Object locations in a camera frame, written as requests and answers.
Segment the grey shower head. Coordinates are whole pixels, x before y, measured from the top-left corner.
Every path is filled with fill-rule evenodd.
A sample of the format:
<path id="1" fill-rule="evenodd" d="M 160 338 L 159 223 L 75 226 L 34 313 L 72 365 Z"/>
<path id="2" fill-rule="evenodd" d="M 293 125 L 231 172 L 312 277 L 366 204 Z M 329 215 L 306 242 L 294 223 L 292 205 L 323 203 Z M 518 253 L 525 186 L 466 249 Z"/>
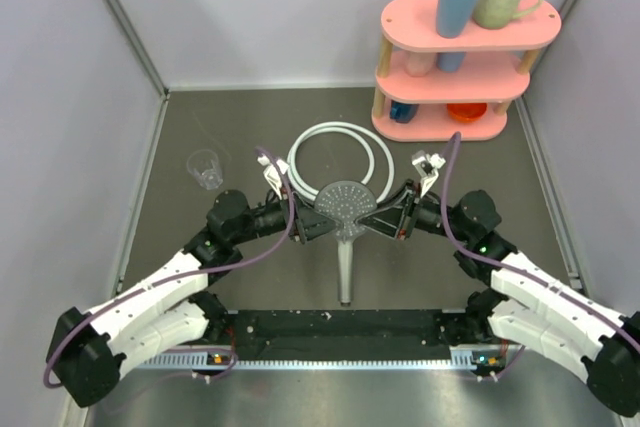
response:
<path id="1" fill-rule="evenodd" d="M 315 198 L 314 210 L 336 223 L 334 237 L 338 245 L 338 301 L 342 306 L 350 306 L 352 302 L 354 242 L 366 231 L 357 220 L 376 208 L 374 194 L 356 181 L 330 183 Z"/>

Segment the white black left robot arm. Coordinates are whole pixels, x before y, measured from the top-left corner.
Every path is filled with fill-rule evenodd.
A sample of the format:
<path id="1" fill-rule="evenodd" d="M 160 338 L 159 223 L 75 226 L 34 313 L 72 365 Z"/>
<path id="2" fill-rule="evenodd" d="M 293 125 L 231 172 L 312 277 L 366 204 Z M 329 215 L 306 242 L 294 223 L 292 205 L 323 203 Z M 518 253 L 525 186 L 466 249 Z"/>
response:
<path id="1" fill-rule="evenodd" d="M 228 272 L 252 265 L 241 244 L 273 234 L 281 241 L 309 241 L 337 226 L 297 193 L 280 191 L 256 207 L 238 190 L 221 193 L 205 227 L 162 267 L 100 305 L 71 307 L 58 317 L 45 386 L 62 388 L 78 407 L 90 407 L 156 355 L 199 339 L 220 341 L 227 311 L 207 290 Z"/>

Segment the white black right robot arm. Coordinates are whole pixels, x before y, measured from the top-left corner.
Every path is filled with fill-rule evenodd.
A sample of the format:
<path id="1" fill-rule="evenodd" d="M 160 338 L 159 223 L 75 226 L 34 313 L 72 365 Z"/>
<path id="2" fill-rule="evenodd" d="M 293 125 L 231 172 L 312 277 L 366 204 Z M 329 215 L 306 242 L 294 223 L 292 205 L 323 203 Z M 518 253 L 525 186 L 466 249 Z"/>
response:
<path id="1" fill-rule="evenodd" d="M 536 266 L 496 230 L 501 218 L 483 190 L 454 206 L 407 184 L 358 224 L 405 240 L 415 230 L 448 238 L 460 268 L 486 285 L 470 297 L 467 331 L 476 341 L 515 342 L 582 381 L 614 413 L 639 413 L 639 316 L 624 315 Z"/>

